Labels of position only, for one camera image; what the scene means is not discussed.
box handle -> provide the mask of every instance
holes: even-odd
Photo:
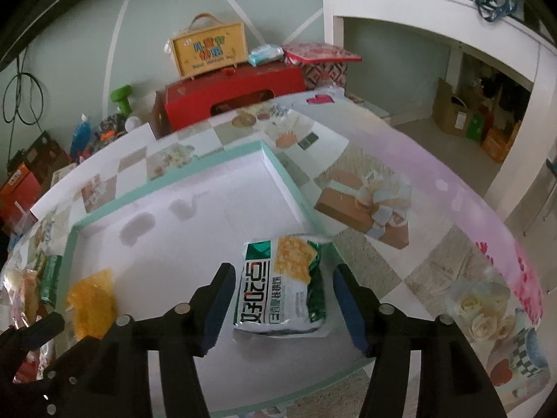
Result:
[[[188,31],[191,30],[191,27],[193,26],[193,24],[195,22],[197,22],[199,19],[203,19],[203,18],[208,18],[208,19],[213,19],[215,22],[217,22],[219,25],[222,25],[222,22],[220,20],[218,20],[214,15],[209,14],[209,13],[201,13],[201,14],[197,14],[193,20],[191,21],[191,23],[189,24],[189,28]]]

blue bottle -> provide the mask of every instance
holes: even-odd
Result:
[[[73,131],[70,147],[70,158],[73,161],[79,160],[79,156],[85,151],[89,141],[91,141],[91,126],[87,120],[87,116],[82,115],[82,122]]]

black cable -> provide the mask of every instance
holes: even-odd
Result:
[[[25,65],[25,59],[26,58],[27,58],[27,49],[25,49],[25,52],[23,54],[23,60],[21,61],[21,65],[19,65],[19,56],[16,58],[17,73],[8,82],[8,85],[6,86],[6,89],[4,91],[4,97],[2,98],[2,117],[3,117],[4,122],[6,124],[11,124],[12,125],[12,131],[11,131],[10,136],[9,136],[8,160],[7,160],[6,166],[9,165],[9,162],[11,160],[10,156],[12,154],[13,132],[14,132],[14,129],[16,127],[16,119],[17,118],[21,122],[23,122],[23,124],[26,125],[26,126],[34,126],[36,124],[38,129],[42,133],[42,128],[41,128],[41,125],[39,124],[39,119],[41,119],[43,110],[45,108],[45,97],[44,97],[44,94],[43,94],[43,91],[42,91],[42,88],[41,88],[41,84],[38,82],[37,78],[33,74],[30,74],[29,72],[23,72],[23,67]],[[33,118],[34,118],[34,121],[32,121],[32,122],[27,122],[25,119],[23,119],[23,116],[21,116],[21,114],[19,112],[19,108],[21,106],[21,98],[22,98],[21,83],[22,83],[23,77],[28,77],[29,80],[31,81],[31,87],[30,87],[30,91],[29,91],[29,97],[30,97],[29,108],[31,109],[31,113],[33,114]],[[9,87],[12,85],[12,83],[14,81],[16,82],[16,107],[14,109],[13,116],[10,119],[8,119],[6,117],[6,95],[8,93]],[[35,114],[35,111],[33,109],[33,88],[34,88],[34,86],[37,86],[39,94],[41,95],[41,111],[39,112],[38,116]]]

white label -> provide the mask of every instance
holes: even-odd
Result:
[[[464,123],[466,122],[466,113],[459,111],[456,115],[455,129],[464,129]]]

patterned storage box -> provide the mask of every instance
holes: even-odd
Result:
[[[295,42],[282,49],[285,63],[302,68],[308,90],[332,83],[345,88],[347,63],[361,61],[359,55],[324,42]]]

